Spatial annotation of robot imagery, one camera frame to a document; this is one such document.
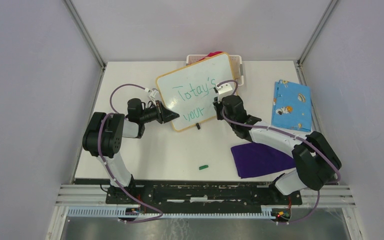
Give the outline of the yellow-framed whiteboard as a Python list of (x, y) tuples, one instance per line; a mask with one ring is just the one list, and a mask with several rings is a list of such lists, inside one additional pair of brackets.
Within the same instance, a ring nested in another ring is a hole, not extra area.
[(216, 116), (213, 101), (218, 95), (214, 87), (220, 83), (238, 86), (226, 52), (165, 73), (155, 83), (164, 106), (179, 114), (171, 121), (177, 132)]

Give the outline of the green marker cap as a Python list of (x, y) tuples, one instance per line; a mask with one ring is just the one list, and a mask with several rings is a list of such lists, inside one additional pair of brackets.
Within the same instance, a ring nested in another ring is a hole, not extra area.
[(201, 171), (201, 170), (204, 170), (207, 168), (209, 168), (209, 166), (207, 164), (205, 164), (205, 165), (201, 165), (198, 169)]

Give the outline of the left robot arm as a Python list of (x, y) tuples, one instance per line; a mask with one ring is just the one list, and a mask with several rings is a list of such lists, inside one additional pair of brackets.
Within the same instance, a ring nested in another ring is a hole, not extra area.
[(167, 109), (159, 100), (145, 106), (139, 98), (127, 102), (127, 115), (94, 112), (82, 137), (82, 147), (96, 157), (110, 177), (110, 184), (119, 188), (118, 197), (125, 204), (133, 203), (137, 190), (133, 175), (120, 154), (122, 139), (142, 138), (145, 124), (156, 121), (169, 123), (180, 115)]

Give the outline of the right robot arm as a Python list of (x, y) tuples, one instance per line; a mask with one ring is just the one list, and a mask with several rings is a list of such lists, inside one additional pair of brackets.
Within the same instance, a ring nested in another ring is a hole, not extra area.
[(309, 188), (319, 191), (324, 185), (337, 183), (342, 163), (324, 135), (313, 131), (305, 136), (267, 125), (247, 114), (238, 95), (215, 97), (213, 106), (218, 120), (225, 120), (240, 139), (278, 150), (295, 162), (295, 169), (280, 175), (271, 184), (269, 199), (282, 204), (293, 192)]

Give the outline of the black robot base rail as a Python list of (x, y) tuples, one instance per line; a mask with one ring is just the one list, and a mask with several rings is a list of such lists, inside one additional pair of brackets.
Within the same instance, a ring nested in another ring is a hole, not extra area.
[(282, 195), (255, 181), (136, 180), (135, 194), (143, 214), (251, 214), (303, 203), (299, 191)]

